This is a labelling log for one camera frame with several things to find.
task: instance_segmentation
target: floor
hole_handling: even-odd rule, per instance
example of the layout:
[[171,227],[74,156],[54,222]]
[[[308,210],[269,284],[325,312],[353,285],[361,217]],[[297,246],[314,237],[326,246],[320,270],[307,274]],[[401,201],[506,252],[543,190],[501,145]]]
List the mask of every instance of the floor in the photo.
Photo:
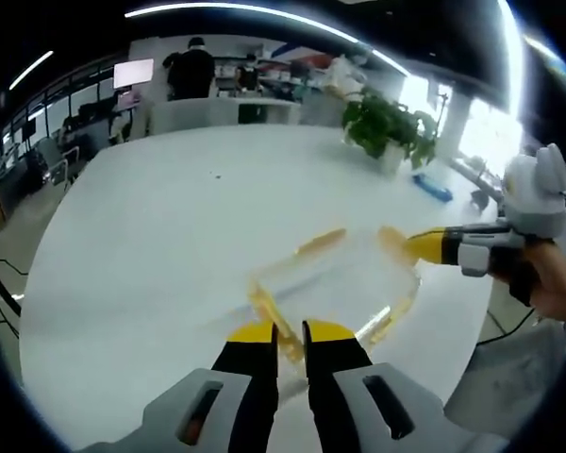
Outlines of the floor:
[[[0,259],[7,259],[24,273],[31,268],[42,234],[64,194],[66,194],[64,184],[46,185],[20,205],[7,226],[0,231]],[[25,294],[26,277],[18,275],[2,262],[0,262],[0,278],[11,294],[17,296]],[[23,305],[25,298],[21,298],[19,303]],[[2,299],[0,299],[0,307],[13,326],[18,329],[18,317]],[[506,285],[495,283],[489,314],[482,327],[480,340],[488,340],[514,329],[527,313],[528,310],[509,295]],[[533,316],[524,323],[521,331],[529,330],[535,321]],[[22,383],[18,340],[6,324],[0,324],[0,344],[13,377]]]

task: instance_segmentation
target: human hand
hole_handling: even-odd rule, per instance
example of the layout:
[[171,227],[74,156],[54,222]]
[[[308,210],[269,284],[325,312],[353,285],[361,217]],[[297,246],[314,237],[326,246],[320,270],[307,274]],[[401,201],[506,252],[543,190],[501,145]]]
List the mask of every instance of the human hand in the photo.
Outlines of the human hand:
[[553,243],[529,246],[524,257],[539,274],[530,304],[542,316],[566,322],[566,255]]

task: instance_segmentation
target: white flower pot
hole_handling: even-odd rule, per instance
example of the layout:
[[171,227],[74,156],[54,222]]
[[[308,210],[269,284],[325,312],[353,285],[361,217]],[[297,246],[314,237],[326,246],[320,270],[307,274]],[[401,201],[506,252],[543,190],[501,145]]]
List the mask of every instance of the white flower pot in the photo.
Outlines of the white flower pot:
[[396,176],[404,159],[405,150],[397,144],[389,143],[384,155],[380,158],[381,172],[384,176]]

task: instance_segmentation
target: clear plastic container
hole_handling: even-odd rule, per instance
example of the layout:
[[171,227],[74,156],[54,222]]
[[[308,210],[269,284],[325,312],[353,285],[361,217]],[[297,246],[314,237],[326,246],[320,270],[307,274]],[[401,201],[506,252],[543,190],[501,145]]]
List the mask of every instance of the clear plastic container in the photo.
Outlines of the clear plastic container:
[[[370,352],[410,309],[420,279],[391,246],[389,230],[331,231],[252,273],[250,303],[260,320],[276,323],[280,353],[296,376],[304,373],[304,320],[348,327]],[[283,378],[289,367],[281,362]]]

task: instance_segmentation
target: ceiling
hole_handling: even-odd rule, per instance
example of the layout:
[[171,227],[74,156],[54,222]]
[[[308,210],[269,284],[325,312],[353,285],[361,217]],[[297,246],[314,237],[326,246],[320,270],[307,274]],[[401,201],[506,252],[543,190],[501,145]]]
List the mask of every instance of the ceiling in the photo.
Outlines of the ceiling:
[[[277,8],[310,17],[348,32],[374,47],[403,58],[440,66],[472,79],[464,89],[507,107],[508,58],[495,0],[243,0],[237,3]],[[14,109],[50,82],[93,59],[126,50],[138,38],[192,33],[232,33],[295,42],[318,50],[340,51],[342,42],[323,34],[290,28],[284,21],[255,13],[221,10],[168,11],[127,20],[124,13],[163,4],[158,0],[0,2],[0,92],[31,62],[55,55],[8,94],[0,126]],[[514,0],[512,6],[529,29],[555,42],[566,59],[566,0]],[[528,92],[524,123],[542,142],[566,150],[566,90],[546,70],[536,52],[527,55]]]

